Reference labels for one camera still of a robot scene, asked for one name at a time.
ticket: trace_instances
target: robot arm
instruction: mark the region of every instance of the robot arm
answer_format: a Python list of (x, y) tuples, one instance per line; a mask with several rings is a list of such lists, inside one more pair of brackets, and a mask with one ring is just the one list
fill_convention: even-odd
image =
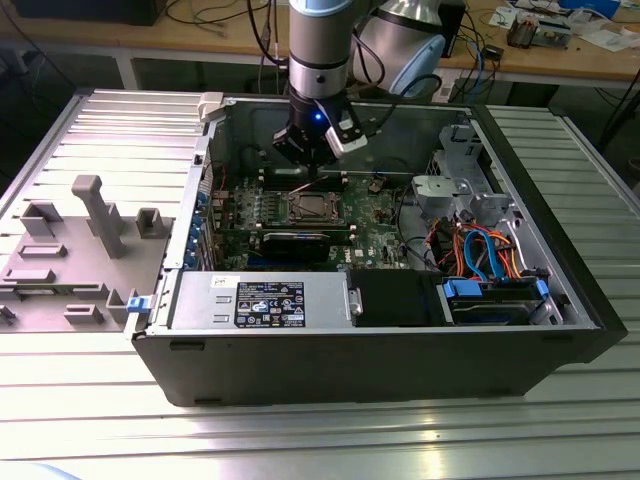
[[(274, 146), (293, 163), (306, 166), (312, 177), (318, 166), (364, 147), (367, 137), (376, 133), (372, 122), (358, 119), (345, 87), (351, 69), (354, 24), (382, 3), (378, 0), (291, 0), (289, 122), (275, 134)], [(398, 78), (404, 78), (407, 83), (408, 77), (415, 78), (435, 68), (444, 39), (434, 33), (432, 27), (427, 33), (422, 32), (422, 27), (439, 23), (438, 4), (439, 0), (391, 0), (382, 5), (378, 16), (361, 28), (361, 36), (379, 39), (376, 42), (382, 53), (379, 56), (386, 57), (385, 65), (388, 63), (395, 73), (386, 75), (382, 86), (392, 93), (402, 88)], [(415, 68), (416, 46), (423, 47), (425, 35), (442, 40), (439, 50), (432, 48), (426, 52), (433, 58), (426, 65), (429, 71), (425, 65)], [(405, 63), (413, 65), (404, 75), (398, 76), (407, 65), (393, 59), (397, 54), (401, 60), (408, 56), (410, 61)], [(370, 65), (370, 70), (375, 72), (372, 75), (379, 75), (379, 70)], [(361, 77), (363, 72), (354, 69), (354, 74)]]

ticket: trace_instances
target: metal slotted surface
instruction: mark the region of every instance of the metal slotted surface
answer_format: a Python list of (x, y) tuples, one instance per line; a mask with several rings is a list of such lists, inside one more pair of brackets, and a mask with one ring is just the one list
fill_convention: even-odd
[(176, 217), (193, 148), (202, 134), (197, 93), (96, 90), (74, 97), (60, 131), (0, 221), (0, 268), (24, 227), (18, 219), (29, 201), (52, 201), (64, 216), (86, 216), (71, 194), (77, 175), (102, 179), (102, 196), (123, 216), (155, 207)]
[(638, 199), (596, 152), (576, 143), (584, 139), (567, 119), (546, 109), (489, 111), (620, 318), (638, 331)]
[[(100, 95), (105, 102), (121, 99), (116, 92)], [(549, 127), (549, 138), (565, 142), (555, 147), (578, 149), (567, 131), (551, 124), (553, 120), (537, 121)], [(529, 143), (518, 148), (536, 147)], [(152, 168), (168, 161), (147, 159), (143, 165)], [(580, 195), (575, 184), (582, 182), (598, 185), (606, 196), (603, 186), (609, 180), (600, 169), (581, 166), (576, 177), (562, 169), (530, 172), (539, 185), (567, 186), (546, 186), (548, 195), (562, 197), (571, 189)], [(112, 164), (102, 171), (118, 173)], [(166, 175), (180, 174), (148, 173), (159, 175), (151, 180), (158, 182), (170, 182)], [(49, 174), (47, 185), (59, 185), (53, 182), (64, 178)], [(119, 182), (128, 181), (109, 185), (127, 186)], [(566, 206), (561, 198), (557, 202), (562, 206), (554, 208), (561, 219), (574, 220), (562, 220), (574, 229), (571, 235), (598, 235), (596, 229), (587, 235), (590, 223), (575, 220), (576, 207)], [(635, 224), (617, 220), (635, 219), (630, 209), (604, 210), (602, 217), (596, 211), (584, 212), (581, 218), (595, 216), (603, 223), (607, 219), (607, 225), (621, 229), (619, 239), (634, 234)], [(6, 225), (2, 228), (17, 228), (11, 222)], [(610, 240), (597, 238), (605, 244)], [(607, 293), (621, 296), (613, 302), (636, 301), (624, 296), (634, 292), (636, 268), (598, 260), (592, 271)], [(631, 330), (618, 346), (592, 364), (562, 368), (525, 398), (490, 400), (178, 408), (166, 401), (121, 334), (0, 335), (0, 438), (7, 439), (0, 457), (52, 464), (84, 479), (110, 480), (140, 476), (141, 471), (148, 478), (225, 480), (636, 479), (640, 332), (633, 327), (633, 304), (617, 308), (626, 308)]]

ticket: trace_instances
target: blue cable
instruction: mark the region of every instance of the blue cable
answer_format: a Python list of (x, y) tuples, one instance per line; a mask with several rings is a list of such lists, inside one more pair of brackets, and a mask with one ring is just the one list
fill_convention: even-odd
[(480, 86), (480, 81), (482, 80), (482, 72), (484, 72), (484, 59), (482, 58), (482, 53), (480, 53), (480, 47), (478, 44), (470, 39), (467, 39), (467, 43), (473, 45), (473, 48), (476, 50), (476, 59), (478, 61), (478, 77), (476, 78), (476, 83), (473, 85), (471, 89), (471, 93), (469, 94), (469, 103), (473, 100), (473, 97), (478, 93), (478, 87)]
[(471, 240), (476, 235), (482, 235), (485, 242), (487, 242), (487, 256), (489, 257), (489, 264), (491, 265), (491, 270), (493, 271), (495, 277), (500, 279), (505, 278), (504, 270), (502, 269), (500, 262), (498, 262), (496, 258), (496, 249), (493, 245), (493, 241), (491, 240), (491, 237), (488, 233), (481, 230), (472, 230), (467, 234), (467, 238), (464, 239), (464, 261), (467, 263), (467, 266), (471, 269), (471, 271), (473, 271), (473, 273), (478, 275), (483, 282), (488, 281), (487, 276), (483, 272), (478, 270), (471, 260)]

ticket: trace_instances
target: power supply label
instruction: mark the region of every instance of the power supply label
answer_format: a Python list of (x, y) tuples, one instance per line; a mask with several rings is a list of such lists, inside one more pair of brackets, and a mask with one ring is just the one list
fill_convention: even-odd
[(238, 328), (304, 327), (303, 282), (239, 282)]

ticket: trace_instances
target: electronic equipment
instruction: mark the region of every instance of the electronic equipment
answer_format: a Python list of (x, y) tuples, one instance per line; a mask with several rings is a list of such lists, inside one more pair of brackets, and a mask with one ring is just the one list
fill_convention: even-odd
[(309, 182), (263, 147), (285, 106), (206, 109), (199, 193), (126, 327), (172, 403), (520, 395), (624, 335), (484, 107), (399, 106), (374, 152)]
[(442, 51), (444, 58), (449, 58), (453, 52), (465, 7), (464, 0), (442, 0), (440, 3), (438, 16), (442, 21), (442, 36), (445, 40)]
[[(589, 227), (547, 195), (571, 189), (553, 171), (543, 197), (528, 174), (542, 160), (511, 146), (537, 135), (553, 155), (540, 135), (564, 130), (550, 113), (527, 129), (526, 110), (400, 105), (372, 151), (309, 181), (270, 145), (284, 99), (100, 90), (72, 102), (0, 202), (2, 228), (24, 232), (4, 237), (0, 331), (124, 327), (176, 405), (522, 395), (626, 333), (567, 236)], [(106, 133), (83, 131), (86, 105), (131, 102), (138, 113)], [(154, 121), (192, 109), (185, 133), (145, 123), (158, 102), (167, 116)], [(111, 134), (123, 121), (138, 128)], [(563, 152), (588, 165), (570, 142)], [(159, 149), (168, 158), (153, 160)], [(594, 202), (629, 215), (608, 188)], [(561, 205), (588, 202), (579, 192)], [(620, 283), (601, 285), (618, 298)]]
[(538, 28), (531, 40), (532, 45), (539, 47), (566, 48), (571, 41), (571, 28), (562, 19), (538, 18)]
[(129, 25), (153, 25), (167, 0), (14, 0), (24, 18), (59, 18), (116, 22)]
[(507, 32), (507, 44), (515, 48), (529, 48), (537, 29), (534, 16), (518, 14)]

